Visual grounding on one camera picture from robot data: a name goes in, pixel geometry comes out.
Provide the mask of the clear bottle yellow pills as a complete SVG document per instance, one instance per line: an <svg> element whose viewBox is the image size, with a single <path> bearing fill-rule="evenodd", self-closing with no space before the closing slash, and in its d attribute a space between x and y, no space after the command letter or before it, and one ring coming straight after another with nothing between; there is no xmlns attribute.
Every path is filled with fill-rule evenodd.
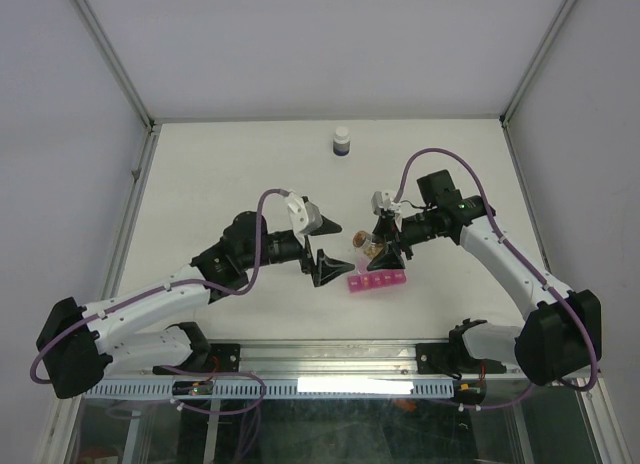
<svg viewBox="0 0 640 464"><path fill-rule="evenodd" d="M364 230L358 231L353 236L352 245L357 252L369 260L373 260L385 249L385 244L380 239Z"/></svg>

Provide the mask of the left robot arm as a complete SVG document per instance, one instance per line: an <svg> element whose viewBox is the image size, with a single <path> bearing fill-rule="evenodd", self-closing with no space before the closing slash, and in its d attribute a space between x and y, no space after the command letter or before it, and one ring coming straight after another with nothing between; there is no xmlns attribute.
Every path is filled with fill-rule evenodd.
<svg viewBox="0 0 640 464"><path fill-rule="evenodd" d="M86 304L72 297L58 301L36 339L38 354L30 377L51 385L57 398L69 399L124 371L203 372L210 346L197 323L172 324L156 332L149 326L247 294L265 266L297 262L314 287L324 286L355 267L323 250L314 251L309 239L341 230L322 215L296 208L291 229L270 232L261 213L242 212L217 243L156 284Z"/></svg>

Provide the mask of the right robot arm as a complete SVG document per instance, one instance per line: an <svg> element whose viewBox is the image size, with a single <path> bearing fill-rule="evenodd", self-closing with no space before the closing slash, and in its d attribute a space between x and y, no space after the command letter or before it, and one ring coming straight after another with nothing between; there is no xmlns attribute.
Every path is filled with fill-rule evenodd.
<svg viewBox="0 0 640 464"><path fill-rule="evenodd" d="M595 379L602 357L601 304L590 290L575 291L529 260L509 239L482 196L462 196L448 171L417 182L424 204L409 217L386 191L371 199L377 217L373 230L381 250L371 271L402 270L414 246L448 238L473 256L506 291L519 310L519 326L465 319L448 334L439 362L456 377L484 360L518 366L543 386L583 368Z"/></svg>

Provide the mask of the pink weekly pill organizer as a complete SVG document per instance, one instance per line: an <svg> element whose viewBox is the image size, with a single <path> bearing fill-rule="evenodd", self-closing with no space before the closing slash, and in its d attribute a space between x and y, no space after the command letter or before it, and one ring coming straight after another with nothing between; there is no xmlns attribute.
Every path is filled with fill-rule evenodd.
<svg viewBox="0 0 640 464"><path fill-rule="evenodd" d="M404 270L368 271L367 265L369 263L370 260L365 257L356 259L355 270L346 277L347 288L350 293L399 286L407 282Z"/></svg>

